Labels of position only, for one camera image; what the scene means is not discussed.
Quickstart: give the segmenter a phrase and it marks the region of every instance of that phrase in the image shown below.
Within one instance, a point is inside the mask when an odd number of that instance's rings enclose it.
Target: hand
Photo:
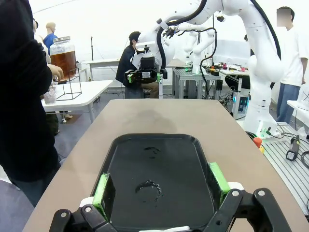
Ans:
[[[53,64],[47,64],[47,66],[52,71],[52,75],[55,75],[58,77],[58,80],[63,80],[63,71],[60,67],[53,65]]]

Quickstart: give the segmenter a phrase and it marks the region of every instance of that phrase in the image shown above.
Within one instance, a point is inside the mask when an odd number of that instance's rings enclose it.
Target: jar lid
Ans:
[[[54,43],[56,43],[56,42],[70,40],[70,39],[71,39],[70,36],[66,36],[66,37],[54,38],[53,41],[54,41]]]

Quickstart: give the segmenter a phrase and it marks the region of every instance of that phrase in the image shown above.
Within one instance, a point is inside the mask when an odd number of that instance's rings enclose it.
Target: tray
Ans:
[[[124,232],[204,228],[215,210],[206,183],[208,171],[200,143],[192,136],[118,137],[100,172],[111,174],[116,189],[113,226]]]

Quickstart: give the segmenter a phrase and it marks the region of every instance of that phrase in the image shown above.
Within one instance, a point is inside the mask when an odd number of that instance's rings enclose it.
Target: person in black clothing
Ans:
[[[249,41],[249,40],[248,40],[248,36],[247,36],[247,35],[245,35],[244,40],[245,40],[246,42],[248,42],[248,41]],[[255,54],[254,54],[253,50],[252,50],[252,49],[250,49],[250,56],[253,56],[253,55],[255,55]]]
[[[36,206],[60,167],[40,95],[63,71],[34,40],[28,0],[0,1],[0,44],[0,165]]]
[[[128,70],[136,70],[136,67],[131,63],[131,59],[135,54],[135,45],[139,39],[140,32],[135,31],[130,34],[130,45],[125,48],[122,56],[119,60],[118,70],[116,74],[116,80],[120,81],[127,88],[143,88],[150,91],[150,98],[159,98],[159,84],[152,82],[148,84],[130,84],[125,78],[125,72]]]

